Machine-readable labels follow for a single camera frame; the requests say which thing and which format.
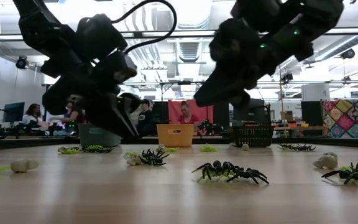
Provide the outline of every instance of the toy spider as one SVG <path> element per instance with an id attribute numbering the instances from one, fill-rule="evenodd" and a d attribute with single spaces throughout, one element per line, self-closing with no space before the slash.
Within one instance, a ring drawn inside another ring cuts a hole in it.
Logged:
<path id="1" fill-rule="evenodd" d="M 103 147 L 103 146 L 82 146 L 84 152 L 97 152 L 97 153 L 109 153 L 113 150 L 113 147 Z"/>
<path id="2" fill-rule="evenodd" d="M 313 151 L 314 149 L 316 149 L 316 147 L 307 146 L 306 144 L 304 144 L 303 146 L 298 144 L 294 147 L 294 150 L 296 151 Z"/>
<path id="3" fill-rule="evenodd" d="M 239 171 L 238 173 L 236 173 L 233 177 L 231 177 L 230 179 L 228 179 L 227 181 L 230 182 L 236 178 L 242 177 L 242 178 L 251 178 L 252 180 L 254 180 L 254 182 L 256 184 L 259 184 L 258 181 L 256 180 L 256 177 L 261 179 L 262 181 L 264 181 L 266 184 L 269 184 L 269 182 L 266 180 L 267 177 L 259 172 L 258 170 L 255 169 L 251 169 L 251 168 L 247 168 L 246 171 L 244 171 L 243 167 L 239 167 L 237 168 L 237 171 Z"/>
<path id="4" fill-rule="evenodd" d="M 152 152 L 150 149 L 148 149 L 145 153 L 143 150 L 140 160 L 147 165 L 162 166 L 166 164 L 163 162 L 163 158 L 169 156 L 169 154 L 162 156 L 164 154 L 165 152 L 163 152 L 161 149 L 157 149 L 157 153 Z"/>
<path id="5" fill-rule="evenodd" d="M 228 175 L 231 174 L 231 172 L 233 172 L 233 174 L 238 173 L 238 170 L 231 162 L 223 162 L 222 164 L 220 161 L 214 161 L 213 165 L 207 162 L 206 164 L 193 170 L 192 173 L 199 171 L 201 169 L 203 170 L 203 179 L 205 179 L 205 174 L 206 174 L 209 180 L 212 179 L 211 176 L 215 177 L 219 175 L 224 175 L 225 177 L 228 177 Z"/>
<path id="6" fill-rule="evenodd" d="M 295 150 L 295 147 L 296 147 L 292 144 L 278 144 L 278 145 L 281 147 L 281 149 L 284 149 L 284 150 L 286 150 L 286 149 Z"/>
<path id="7" fill-rule="evenodd" d="M 351 162 L 349 167 L 341 167 L 339 170 L 328 172 L 321 177 L 327 178 L 335 174 L 339 174 L 340 179 L 345 179 L 343 184 L 347 184 L 352 179 L 358 180 L 358 163 L 356 164 L 356 167 L 354 167 L 353 163 Z"/>

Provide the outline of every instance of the red backdrop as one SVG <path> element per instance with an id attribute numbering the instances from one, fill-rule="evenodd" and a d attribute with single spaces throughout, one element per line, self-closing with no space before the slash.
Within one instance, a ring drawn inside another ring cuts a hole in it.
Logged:
<path id="1" fill-rule="evenodd" d="M 182 100 L 169 100 L 168 101 L 168 113 L 171 124 L 177 124 L 178 118 L 181 115 L 180 104 Z M 191 113 L 200 119 L 200 122 L 206 120 L 207 108 L 208 108 L 208 119 L 209 122 L 214 123 L 214 106 L 198 107 L 195 100 L 186 100 L 189 105 Z"/>

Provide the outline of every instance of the plastic container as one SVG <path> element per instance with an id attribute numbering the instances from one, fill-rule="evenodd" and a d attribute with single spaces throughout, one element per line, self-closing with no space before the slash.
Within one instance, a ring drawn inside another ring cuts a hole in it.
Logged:
<path id="1" fill-rule="evenodd" d="M 191 147 L 194 124 L 158 124 L 158 143 L 165 147 Z"/>
<path id="2" fill-rule="evenodd" d="M 98 128 L 93 124 L 79 124 L 80 144 L 82 146 L 98 145 L 103 147 L 114 147 L 121 143 L 121 137 Z"/>
<path id="3" fill-rule="evenodd" d="M 267 147 L 272 144 L 273 126 L 232 127 L 236 147 L 248 144 L 249 147 Z"/>

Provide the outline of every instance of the person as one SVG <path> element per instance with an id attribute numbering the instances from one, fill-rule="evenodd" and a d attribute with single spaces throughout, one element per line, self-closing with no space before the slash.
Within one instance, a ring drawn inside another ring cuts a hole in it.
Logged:
<path id="1" fill-rule="evenodd" d="M 196 115 L 193 115 L 190 111 L 189 104 L 186 101 L 182 101 L 180 104 L 180 110 L 182 115 L 178 118 L 180 124 L 194 124 L 195 131 L 198 131 L 198 126 L 201 124 Z"/>
<path id="2" fill-rule="evenodd" d="M 137 132 L 141 136 L 146 136 L 154 133 L 155 123 L 153 123 L 153 112 L 150 110 L 150 101 L 142 100 L 140 104 L 142 112 L 139 113 L 138 122 L 137 122 Z"/>
<path id="3" fill-rule="evenodd" d="M 42 122 L 42 115 L 40 112 L 40 105 L 33 103 L 29 106 L 29 109 L 23 115 L 22 124 L 38 124 Z"/>
<path id="4" fill-rule="evenodd" d="M 62 123 L 70 123 L 75 121 L 76 124 L 83 124 L 85 122 L 85 116 L 83 111 L 75 105 L 75 102 L 70 100 L 67 105 L 67 113 L 64 117 L 53 116 L 50 120 L 59 120 Z"/>

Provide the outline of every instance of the gray bin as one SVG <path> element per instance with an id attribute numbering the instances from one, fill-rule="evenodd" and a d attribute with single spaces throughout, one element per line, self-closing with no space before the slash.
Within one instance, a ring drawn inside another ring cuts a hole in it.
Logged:
<path id="1" fill-rule="evenodd" d="M 98 145 L 103 147 L 114 147 L 121 143 L 122 137 L 93 124 L 79 124 L 80 144 L 82 146 Z"/>

